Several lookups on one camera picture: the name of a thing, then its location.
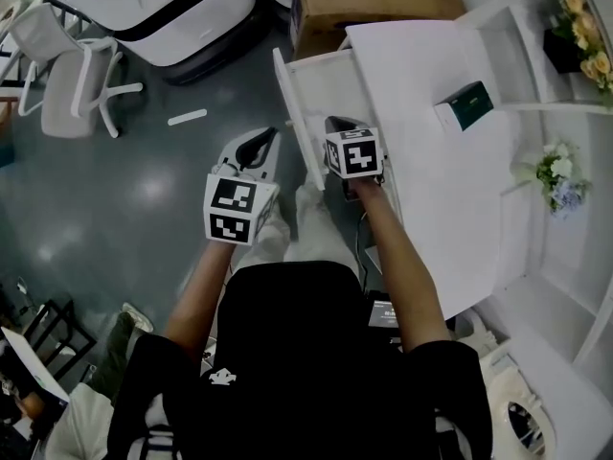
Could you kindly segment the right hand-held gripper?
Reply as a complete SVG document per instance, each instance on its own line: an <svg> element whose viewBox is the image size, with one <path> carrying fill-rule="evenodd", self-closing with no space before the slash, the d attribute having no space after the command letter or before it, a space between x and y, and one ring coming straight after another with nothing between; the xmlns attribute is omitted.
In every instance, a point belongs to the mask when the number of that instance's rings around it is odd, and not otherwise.
<svg viewBox="0 0 613 460"><path fill-rule="evenodd" d="M377 184L384 180L384 153L378 128L357 120L328 116L324 142L329 170L341 179L346 200L358 200L350 188L351 179L370 177Z"/></svg>

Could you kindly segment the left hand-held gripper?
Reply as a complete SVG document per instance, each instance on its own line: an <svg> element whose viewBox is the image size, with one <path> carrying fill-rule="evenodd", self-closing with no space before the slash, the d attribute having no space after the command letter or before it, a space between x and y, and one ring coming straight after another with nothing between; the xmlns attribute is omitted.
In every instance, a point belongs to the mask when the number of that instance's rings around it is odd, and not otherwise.
<svg viewBox="0 0 613 460"><path fill-rule="evenodd" d="M254 243L279 193L280 145L279 132L271 126L243 133L223 148L207 176L203 201L209 240Z"/></svg>

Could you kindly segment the white drawer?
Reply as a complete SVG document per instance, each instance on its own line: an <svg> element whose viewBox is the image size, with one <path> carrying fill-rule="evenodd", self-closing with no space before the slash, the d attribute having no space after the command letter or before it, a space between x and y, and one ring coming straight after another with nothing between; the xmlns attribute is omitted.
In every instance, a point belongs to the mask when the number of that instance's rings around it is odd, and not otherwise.
<svg viewBox="0 0 613 460"><path fill-rule="evenodd" d="M289 121L303 155L308 176L323 191L325 120L338 116L375 127L377 119L352 49L286 61L279 48L273 63Z"/></svg>

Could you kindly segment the person's right forearm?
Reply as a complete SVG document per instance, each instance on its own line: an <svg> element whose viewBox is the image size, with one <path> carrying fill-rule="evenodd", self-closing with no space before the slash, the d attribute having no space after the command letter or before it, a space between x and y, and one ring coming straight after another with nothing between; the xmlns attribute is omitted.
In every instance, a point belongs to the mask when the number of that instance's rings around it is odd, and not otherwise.
<svg viewBox="0 0 613 460"><path fill-rule="evenodd" d="M351 180L350 187L358 194L371 225L403 351L449 341L435 283L383 189L367 177Z"/></svg>

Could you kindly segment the person's left forearm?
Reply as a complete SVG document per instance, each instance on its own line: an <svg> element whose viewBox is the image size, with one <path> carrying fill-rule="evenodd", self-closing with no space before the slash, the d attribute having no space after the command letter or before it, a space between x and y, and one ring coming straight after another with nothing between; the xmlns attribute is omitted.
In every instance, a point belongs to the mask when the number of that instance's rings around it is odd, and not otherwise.
<svg viewBox="0 0 613 460"><path fill-rule="evenodd" d="M208 242L164 330L164 336L178 345L197 369L235 249L230 243Z"/></svg>

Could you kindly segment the white tape strip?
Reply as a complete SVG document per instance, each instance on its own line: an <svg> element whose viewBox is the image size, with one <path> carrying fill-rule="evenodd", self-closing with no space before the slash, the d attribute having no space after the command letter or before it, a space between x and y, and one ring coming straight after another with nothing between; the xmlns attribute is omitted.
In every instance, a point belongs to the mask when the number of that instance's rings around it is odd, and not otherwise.
<svg viewBox="0 0 613 460"><path fill-rule="evenodd" d="M187 112L181 115L177 115L171 118L168 118L167 124L169 127L178 126L183 123L187 123L190 121L194 121L203 117L206 117L208 111L206 108L200 108L191 112Z"/></svg>

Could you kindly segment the person's white trousers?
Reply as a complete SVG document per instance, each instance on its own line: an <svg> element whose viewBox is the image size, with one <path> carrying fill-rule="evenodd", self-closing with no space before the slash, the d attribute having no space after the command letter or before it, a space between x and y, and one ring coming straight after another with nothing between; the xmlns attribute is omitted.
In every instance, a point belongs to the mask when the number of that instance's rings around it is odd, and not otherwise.
<svg viewBox="0 0 613 460"><path fill-rule="evenodd" d="M290 228L278 203L256 236L253 246L236 266L289 262L327 261L348 267L359 274L358 263L334 224L323 192L307 180L295 194L297 239L290 239Z"/></svg>

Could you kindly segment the dark green and white box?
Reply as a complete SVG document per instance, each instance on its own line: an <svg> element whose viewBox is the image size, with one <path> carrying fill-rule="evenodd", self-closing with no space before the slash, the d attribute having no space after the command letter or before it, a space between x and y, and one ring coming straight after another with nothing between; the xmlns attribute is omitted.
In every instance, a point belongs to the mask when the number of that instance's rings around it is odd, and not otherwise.
<svg viewBox="0 0 613 460"><path fill-rule="evenodd" d="M459 133L469 130L494 109L485 85L474 81L434 106L443 130Z"/></svg>

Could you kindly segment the white shelf cabinet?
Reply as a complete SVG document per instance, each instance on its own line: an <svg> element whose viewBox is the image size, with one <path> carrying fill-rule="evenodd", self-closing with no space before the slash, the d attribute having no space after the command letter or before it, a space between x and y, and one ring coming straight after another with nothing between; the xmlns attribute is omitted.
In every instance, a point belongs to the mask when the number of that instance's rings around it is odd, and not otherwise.
<svg viewBox="0 0 613 460"><path fill-rule="evenodd" d="M606 40L613 0L587 0ZM443 312L479 308L513 340L555 424L559 460L613 460L613 110L541 49L557 0L483 0L444 21L348 28L403 223ZM434 106L481 81L494 109L447 133ZM554 218L511 162L576 146L585 203Z"/></svg>

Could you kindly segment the brown cardboard box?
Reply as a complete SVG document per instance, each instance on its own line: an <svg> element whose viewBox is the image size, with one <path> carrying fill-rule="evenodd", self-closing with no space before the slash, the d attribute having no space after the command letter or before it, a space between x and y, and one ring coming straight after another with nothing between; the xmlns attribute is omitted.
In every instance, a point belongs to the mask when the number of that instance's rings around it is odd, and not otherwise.
<svg viewBox="0 0 613 460"><path fill-rule="evenodd" d="M464 0L292 0L289 34L295 59L337 50L345 29L392 20L453 20Z"/></svg>

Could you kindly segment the black tablet screen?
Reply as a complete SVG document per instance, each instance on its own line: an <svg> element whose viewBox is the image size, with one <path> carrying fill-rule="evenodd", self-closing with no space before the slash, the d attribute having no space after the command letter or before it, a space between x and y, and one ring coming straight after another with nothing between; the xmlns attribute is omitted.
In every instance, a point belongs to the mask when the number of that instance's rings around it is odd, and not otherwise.
<svg viewBox="0 0 613 460"><path fill-rule="evenodd" d="M397 317L390 301L374 299L369 317L369 326L379 329L397 329Z"/></svg>

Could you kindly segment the white office chair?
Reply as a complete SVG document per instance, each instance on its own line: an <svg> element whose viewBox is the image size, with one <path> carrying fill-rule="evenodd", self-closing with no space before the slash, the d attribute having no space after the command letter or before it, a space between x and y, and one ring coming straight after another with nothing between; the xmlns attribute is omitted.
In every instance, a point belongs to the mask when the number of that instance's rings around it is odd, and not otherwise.
<svg viewBox="0 0 613 460"><path fill-rule="evenodd" d="M144 85L133 82L110 84L116 66L124 57L112 37L75 39L58 20L49 3L28 8L14 19L9 34L30 61L18 114L26 117L41 111L41 129L48 136L78 139L94 133L102 119L111 137L119 130L111 119L108 101L116 96L140 93ZM27 106L38 67L51 66L42 100Z"/></svg>

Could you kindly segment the white shoe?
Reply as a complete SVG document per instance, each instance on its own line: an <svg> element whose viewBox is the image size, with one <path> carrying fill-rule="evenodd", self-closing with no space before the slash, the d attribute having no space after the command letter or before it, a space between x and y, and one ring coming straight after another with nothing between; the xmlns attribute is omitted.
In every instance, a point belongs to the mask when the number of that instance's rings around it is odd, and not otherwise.
<svg viewBox="0 0 613 460"><path fill-rule="evenodd" d="M122 312L126 312L131 317L136 329L148 334L154 331L154 326L151 321L131 304L127 302L123 303Z"/></svg>

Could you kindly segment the white and blue flower bouquet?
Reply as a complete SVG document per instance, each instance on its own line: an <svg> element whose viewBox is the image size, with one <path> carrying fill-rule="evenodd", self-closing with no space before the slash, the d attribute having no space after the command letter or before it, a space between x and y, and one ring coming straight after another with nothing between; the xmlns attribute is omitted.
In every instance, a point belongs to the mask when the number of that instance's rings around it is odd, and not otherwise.
<svg viewBox="0 0 613 460"><path fill-rule="evenodd" d="M591 183L581 171L575 145L556 140L541 152L517 155L510 171L517 183L536 182L549 213L566 219L586 201Z"/></svg>

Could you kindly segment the person's black shirt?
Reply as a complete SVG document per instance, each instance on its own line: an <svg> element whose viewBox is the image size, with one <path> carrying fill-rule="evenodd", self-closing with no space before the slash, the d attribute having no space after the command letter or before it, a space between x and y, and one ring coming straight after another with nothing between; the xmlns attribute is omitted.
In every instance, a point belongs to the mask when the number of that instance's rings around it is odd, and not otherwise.
<svg viewBox="0 0 613 460"><path fill-rule="evenodd" d="M477 353L376 341L354 274L307 262L233 275L207 375L167 338L139 338L105 460L489 460L492 447Z"/></svg>

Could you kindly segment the black vase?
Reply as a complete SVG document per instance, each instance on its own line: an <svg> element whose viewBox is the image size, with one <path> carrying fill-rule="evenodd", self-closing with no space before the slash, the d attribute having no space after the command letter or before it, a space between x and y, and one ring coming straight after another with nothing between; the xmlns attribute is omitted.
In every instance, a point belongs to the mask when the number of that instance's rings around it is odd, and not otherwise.
<svg viewBox="0 0 613 460"><path fill-rule="evenodd" d="M559 26L544 33L543 51L560 75L579 73L589 50L589 40L571 28Z"/></svg>

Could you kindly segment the yellow flower bouquet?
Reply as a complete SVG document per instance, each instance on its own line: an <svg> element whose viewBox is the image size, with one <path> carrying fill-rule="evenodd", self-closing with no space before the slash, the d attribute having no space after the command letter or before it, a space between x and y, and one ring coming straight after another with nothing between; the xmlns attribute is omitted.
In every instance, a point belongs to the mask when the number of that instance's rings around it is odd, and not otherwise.
<svg viewBox="0 0 613 460"><path fill-rule="evenodd" d="M568 49L573 73L581 72L596 87L602 104L613 109L613 57L606 51L604 37L587 0L557 0L561 13L553 35Z"/></svg>

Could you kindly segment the black metal stand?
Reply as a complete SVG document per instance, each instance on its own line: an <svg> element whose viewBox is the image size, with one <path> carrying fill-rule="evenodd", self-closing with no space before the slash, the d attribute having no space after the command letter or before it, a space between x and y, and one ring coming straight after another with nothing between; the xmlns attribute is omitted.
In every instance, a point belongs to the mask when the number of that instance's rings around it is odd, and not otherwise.
<svg viewBox="0 0 613 460"><path fill-rule="evenodd" d="M48 300L26 326L24 336L52 377L61 381L94 348L97 340L79 323L72 300Z"/></svg>

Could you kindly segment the white ornate chair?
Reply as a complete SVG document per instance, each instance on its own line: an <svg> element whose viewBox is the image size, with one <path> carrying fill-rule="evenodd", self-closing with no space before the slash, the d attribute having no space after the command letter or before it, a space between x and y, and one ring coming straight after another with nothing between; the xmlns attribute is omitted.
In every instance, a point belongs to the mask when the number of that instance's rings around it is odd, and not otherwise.
<svg viewBox="0 0 613 460"><path fill-rule="evenodd" d="M451 319L455 340L477 352L492 419L492 460L556 460L556 433L542 400L480 315L468 309Z"/></svg>

